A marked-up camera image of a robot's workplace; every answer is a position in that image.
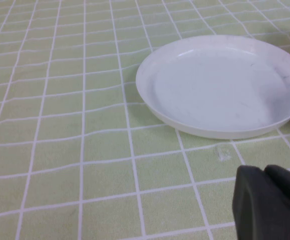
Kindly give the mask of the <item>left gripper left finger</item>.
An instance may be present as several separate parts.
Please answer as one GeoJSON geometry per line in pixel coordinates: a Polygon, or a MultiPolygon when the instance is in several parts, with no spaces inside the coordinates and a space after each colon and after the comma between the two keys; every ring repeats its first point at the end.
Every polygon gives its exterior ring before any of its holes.
{"type": "Polygon", "coordinates": [[[264,169],[238,167],[232,212],[239,240],[290,240],[290,200],[264,169]]]}

